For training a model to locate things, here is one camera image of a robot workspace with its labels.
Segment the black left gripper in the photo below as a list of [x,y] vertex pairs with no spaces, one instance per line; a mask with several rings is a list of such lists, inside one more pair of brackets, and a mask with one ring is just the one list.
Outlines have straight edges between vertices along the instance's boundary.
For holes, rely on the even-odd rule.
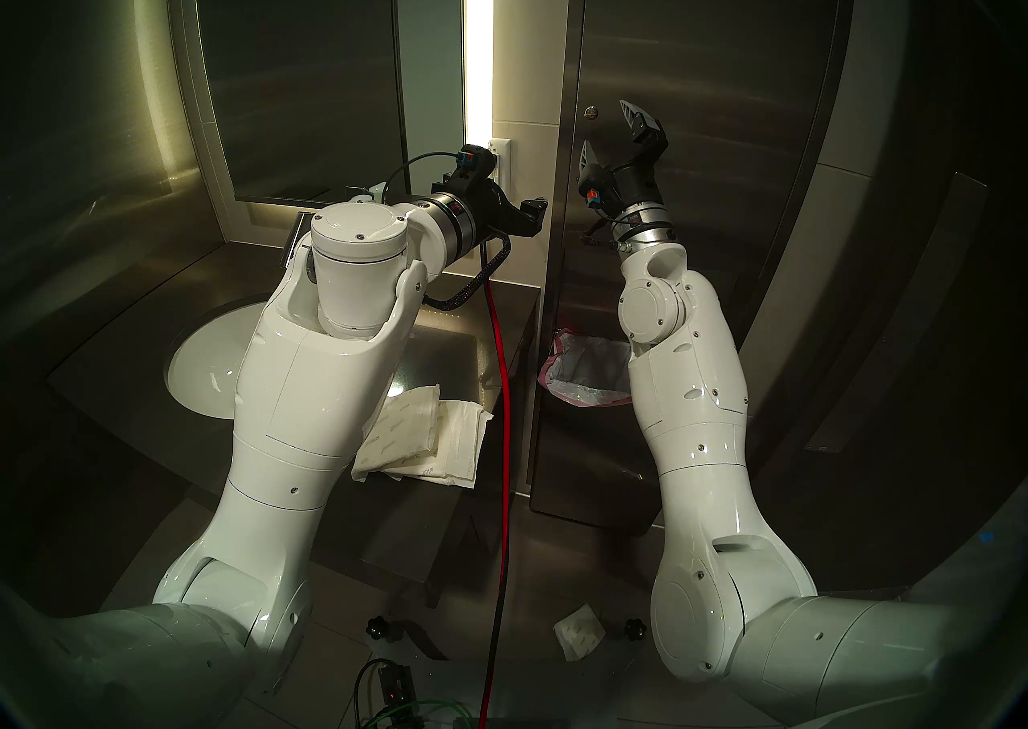
[[522,201],[515,208],[486,176],[458,176],[457,204],[461,240],[537,236],[548,209],[548,202],[543,198]]

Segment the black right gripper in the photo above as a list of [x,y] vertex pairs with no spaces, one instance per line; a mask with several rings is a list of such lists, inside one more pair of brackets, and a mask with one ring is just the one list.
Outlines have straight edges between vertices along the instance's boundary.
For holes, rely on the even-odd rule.
[[593,167],[593,211],[611,221],[637,204],[664,206],[655,175],[655,165],[667,147],[664,129],[641,107],[624,99],[619,104],[631,140],[642,146],[641,151],[626,163],[604,167],[584,139],[578,160],[579,175]]

